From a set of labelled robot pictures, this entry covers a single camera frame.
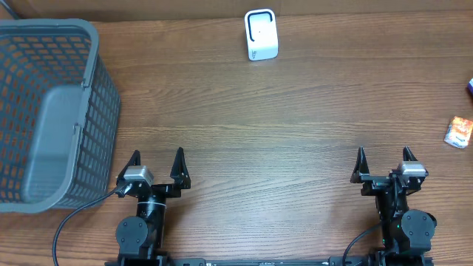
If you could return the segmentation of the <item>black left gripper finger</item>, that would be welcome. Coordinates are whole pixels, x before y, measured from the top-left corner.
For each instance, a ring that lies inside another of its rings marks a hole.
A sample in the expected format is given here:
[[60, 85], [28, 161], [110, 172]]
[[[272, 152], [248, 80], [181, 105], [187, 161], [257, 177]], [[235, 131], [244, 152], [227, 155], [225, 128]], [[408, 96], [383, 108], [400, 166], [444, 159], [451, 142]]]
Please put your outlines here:
[[191, 178], [186, 166], [184, 150], [179, 147], [174, 158], [171, 168], [170, 177], [174, 180], [174, 184], [179, 188], [190, 188]]
[[124, 166], [124, 168], [121, 170], [117, 177], [117, 183], [120, 183], [124, 179], [124, 175], [126, 173], [126, 170], [128, 169], [129, 166], [140, 166], [140, 152], [138, 150], [135, 150], [130, 157], [128, 163]]

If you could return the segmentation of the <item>small orange white box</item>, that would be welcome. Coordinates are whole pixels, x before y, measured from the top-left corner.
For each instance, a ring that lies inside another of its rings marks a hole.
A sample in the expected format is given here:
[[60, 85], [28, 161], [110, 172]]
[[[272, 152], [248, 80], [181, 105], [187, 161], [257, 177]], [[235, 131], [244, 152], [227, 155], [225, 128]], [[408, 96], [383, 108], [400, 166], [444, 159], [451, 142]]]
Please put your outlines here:
[[470, 120], [455, 116], [447, 128], [444, 141], [451, 146], [464, 149], [469, 145], [472, 127]]

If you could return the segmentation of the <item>purple red tissue pack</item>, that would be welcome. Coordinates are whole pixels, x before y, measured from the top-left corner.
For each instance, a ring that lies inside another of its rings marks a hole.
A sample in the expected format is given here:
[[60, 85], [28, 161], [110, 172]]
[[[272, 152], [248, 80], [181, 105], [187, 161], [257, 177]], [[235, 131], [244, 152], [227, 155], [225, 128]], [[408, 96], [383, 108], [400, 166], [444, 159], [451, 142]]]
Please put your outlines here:
[[468, 89], [470, 93], [473, 95], [473, 78], [468, 82]]

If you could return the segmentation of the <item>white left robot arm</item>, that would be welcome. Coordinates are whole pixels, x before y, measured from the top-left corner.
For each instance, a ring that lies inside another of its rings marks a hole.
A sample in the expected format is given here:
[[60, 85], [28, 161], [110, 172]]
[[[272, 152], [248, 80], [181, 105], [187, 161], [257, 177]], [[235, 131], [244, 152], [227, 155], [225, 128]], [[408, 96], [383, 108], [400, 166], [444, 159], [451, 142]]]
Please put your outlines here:
[[183, 148], [179, 147], [171, 167], [172, 183], [155, 184], [154, 176], [140, 162], [140, 152], [134, 151], [117, 178], [119, 197], [137, 199], [134, 216], [120, 221], [115, 238], [119, 245], [118, 257], [106, 265], [173, 265], [167, 252], [162, 251], [166, 217], [166, 200], [181, 197], [190, 189], [191, 178], [186, 167]]

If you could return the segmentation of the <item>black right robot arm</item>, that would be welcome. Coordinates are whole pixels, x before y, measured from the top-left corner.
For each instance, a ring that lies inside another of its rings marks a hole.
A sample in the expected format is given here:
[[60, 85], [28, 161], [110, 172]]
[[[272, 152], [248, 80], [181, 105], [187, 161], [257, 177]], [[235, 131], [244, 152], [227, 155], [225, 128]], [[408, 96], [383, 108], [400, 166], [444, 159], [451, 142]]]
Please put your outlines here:
[[[425, 253], [432, 248], [436, 218], [425, 211], [411, 209], [407, 197], [420, 191], [429, 172], [409, 147], [403, 149], [403, 160], [386, 176], [371, 175], [364, 149], [358, 149], [350, 178], [361, 183], [361, 195], [375, 197], [380, 222], [360, 233], [345, 249], [343, 265], [432, 265]], [[371, 250], [363, 259], [348, 258], [353, 245], [376, 230], [381, 231], [383, 246]]]

